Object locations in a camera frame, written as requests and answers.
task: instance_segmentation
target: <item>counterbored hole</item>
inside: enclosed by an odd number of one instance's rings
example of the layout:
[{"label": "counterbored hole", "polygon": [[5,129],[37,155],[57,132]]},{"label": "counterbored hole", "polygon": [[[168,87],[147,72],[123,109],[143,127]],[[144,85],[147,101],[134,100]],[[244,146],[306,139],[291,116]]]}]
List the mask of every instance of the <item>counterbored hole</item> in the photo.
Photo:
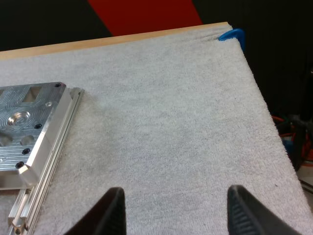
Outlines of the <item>counterbored hole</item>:
[{"label": "counterbored hole", "polygon": [[40,129],[41,127],[42,127],[42,125],[41,125],[40,123],[38,123],[38,124],[36,124],[36,125],[34,126],[35,129]]},{"label": "counterbored hole", "polygon": [[15,168],[20,169],[24,165],[24,162],[16,163]]},{"label": "counterbored hole", "polygon": [[20,144],[25,146],[25,145],[30,145],[34,141],[33,136],[25,136],[21,139]]},{"label": "counterbored hole", "polygon": [[12,138],[8,135],[0,133],[0,147],[8,146],[12,143]]},{"label": "counterbored hole", "polygon": [[27,111],[18,112],[18,113],[13,114],[11,117],[9,117],[7,123],[10,126],[15,126],[15,125],[18,125],[18,124],[22,124],[22,123],[27,121],[29,116],[30,116],[30,113],[27,112]]},{"label": "counterbored hole", "polygon": [[24,149],[23,151],[22,151],[22,154],[28,154],[30,152],[30,149],[29,148],[26,148],[26,149]]},{"label": "counterbored hole", "polygon": [[20,235],[21,234],[21,230],[20,229],[16,229],[15,230],[15,234]]},{"label": "counterbored hole", "polygon": [[52,105],[52,102],[49,101],[49,102],[47,102],[45,105],[46,105],[47,107],[50,107],[50,106]]}]

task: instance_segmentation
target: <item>machined aluminum plate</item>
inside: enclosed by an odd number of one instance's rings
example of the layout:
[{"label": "machined aluminum plate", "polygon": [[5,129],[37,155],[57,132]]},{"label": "machined aluminum plate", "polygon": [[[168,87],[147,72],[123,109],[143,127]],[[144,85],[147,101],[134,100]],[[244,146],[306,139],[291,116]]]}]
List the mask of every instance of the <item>machined aluminum plate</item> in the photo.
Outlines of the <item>machined aluminum plate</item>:
[{"label": "machined aluminum plate", "polygon": [[8,234],[31,235],[84,90],[56,82],[0,91],[0,187],[20,188]]},{"label": "machined aluminum plate", "polygon": [[73,102],[71,91],[60,82],[0,87],[0,189],[39,182]]}]

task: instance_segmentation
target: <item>screw hole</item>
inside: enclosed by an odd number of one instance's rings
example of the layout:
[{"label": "screw hole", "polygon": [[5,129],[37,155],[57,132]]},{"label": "screw hole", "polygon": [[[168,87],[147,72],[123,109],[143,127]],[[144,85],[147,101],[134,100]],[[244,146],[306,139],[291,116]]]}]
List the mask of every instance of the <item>screw hole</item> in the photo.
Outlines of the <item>screw hole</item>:
[{"label": "screw hole", "polygon": [[23,151],[22,151],[22,154],[28,154],[30,152],[30,149],[29,148],[26,148],[26,149],[24,149]]},{"label": "screw hole", "polygon": [[38,124],[35,125],[34,128],[35,128],[35,129],[40,129],[41,127],[42,127],[42,125],[41,125],[40,123],[38,123]]},{"label": "screw hole", "polygon": [[16,163],[15,168],[20,169],[24,165],[24,162]]}]

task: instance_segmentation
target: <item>wooden board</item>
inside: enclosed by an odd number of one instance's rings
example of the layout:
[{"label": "wooden board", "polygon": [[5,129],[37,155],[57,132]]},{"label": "wooden board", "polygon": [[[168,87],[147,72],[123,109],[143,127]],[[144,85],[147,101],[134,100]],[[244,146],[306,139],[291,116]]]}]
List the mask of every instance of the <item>wooden board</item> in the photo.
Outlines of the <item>wooden board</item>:
[{"label": "wooden board", "polygon": [[215,24],[212,23],[212,24],[204,24],[204,25],[185,27],[185,28],[175,28],[175,29],[168,29],[168,30],[162,30],[162,31],[155,31],[155,32],[149,32],[149,33],[138,33],[138,34],[132,34],[132,35],[125,35],[125,36],[53,44],[53,45],[47,45],[47,46],[41,46],[41,47],[29,47],[29,48],[23,48],[23,49],[17,49],[17,50],[0,51],[0,60],[50,54],[50,53],[69,51],[69,50],[79,50],[79,49],[91,48],[91,47],[107,46],[107,45],[113,45],[113,44],[118,44],[118,43],[133,42],[133,41],[138,41],[138,40],[147,39],[147,38],[154,38],[154,37],[159,37],[159,36],[164,36],[164,35],[181,33],[181,32],[186,32],[186,31],[195,30],[195,29],[217,27],[217,26],[222,26],[226,24],[227,22],[215,23]]}]

